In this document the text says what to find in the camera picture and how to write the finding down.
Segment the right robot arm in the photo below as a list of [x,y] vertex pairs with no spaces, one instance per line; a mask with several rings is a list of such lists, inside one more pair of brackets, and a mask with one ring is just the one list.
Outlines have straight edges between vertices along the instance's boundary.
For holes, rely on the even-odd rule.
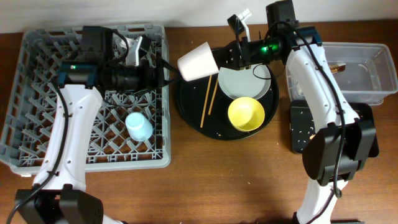
[[315,136],[302,151],[309,176],[294,223],[330,223],[342,189],[363,169],[376,138],[371,120],[361,120],[342,94],[313,26],[301,27],[292,1],[266,7],[268,30],[262,40],[236,39],[213,50],[217,66],[239,70],[280,60],[300,85],[312,114]]

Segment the pink cup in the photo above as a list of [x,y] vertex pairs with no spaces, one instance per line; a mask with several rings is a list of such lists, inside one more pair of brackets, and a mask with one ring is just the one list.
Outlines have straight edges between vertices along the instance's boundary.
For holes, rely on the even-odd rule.
[[208,77],[219,72],[208,42],[205,42],[177,60],[177,66],[186,82]]

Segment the blue cup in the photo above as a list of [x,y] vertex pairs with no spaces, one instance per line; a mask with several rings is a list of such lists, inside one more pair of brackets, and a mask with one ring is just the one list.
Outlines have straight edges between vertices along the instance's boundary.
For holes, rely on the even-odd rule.
[[153,133],[153,125],[141,113],[130,113],[125,119],[130,137],[137,142],[148,140]]

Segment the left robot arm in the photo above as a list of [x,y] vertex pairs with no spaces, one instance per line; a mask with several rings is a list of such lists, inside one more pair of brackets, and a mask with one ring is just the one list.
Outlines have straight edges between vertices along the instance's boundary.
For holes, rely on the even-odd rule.
[[127,65],[115,56],[116,30],[85,26],[78,56],[64,60],[52,85],[57,94],[49,146],[30,189],[16,193],[12,214],[27,223],[112,223],[100,199],[86,192],[85,165],[90,135],[107,91],[144,94],[170,84],[172,66],[157,57],[155,65]]

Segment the brown Nescafe Gold sachet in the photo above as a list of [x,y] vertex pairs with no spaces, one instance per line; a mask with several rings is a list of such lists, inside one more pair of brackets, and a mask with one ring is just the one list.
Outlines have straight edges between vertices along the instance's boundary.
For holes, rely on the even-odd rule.
[[346,69],[346,64],[343,63],[343,62],[336,63],[336,64],[331,64],[331,65],[329,65],[329,69],[330,69],[332,74],[343,72]]

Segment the yellow bowl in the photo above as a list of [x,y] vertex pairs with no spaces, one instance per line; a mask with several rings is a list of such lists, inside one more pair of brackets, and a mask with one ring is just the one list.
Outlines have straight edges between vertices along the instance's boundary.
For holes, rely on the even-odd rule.
[[254,98],[237,98],[228,107],[229,122],[238,131],[250,132],[259,128],[265,117],[264,107]]

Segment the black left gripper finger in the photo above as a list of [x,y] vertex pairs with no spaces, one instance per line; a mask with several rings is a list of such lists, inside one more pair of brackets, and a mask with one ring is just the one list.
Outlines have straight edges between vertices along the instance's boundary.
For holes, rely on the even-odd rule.
[[181,77],[177,77],[177,78],[173,78],[171,80],[163,80],[161,87],[165,87],[165,86],[169,86],[171,84],[175,84],[175,83],[179,82],[181,79],[182,79]]
[[167,70],[170,70],[171,72],[173,72],[177,76],[180,76],[180,71],[177,68],[173,67],[171,64],[169,64],[166,60],[162,61],[162,65]]

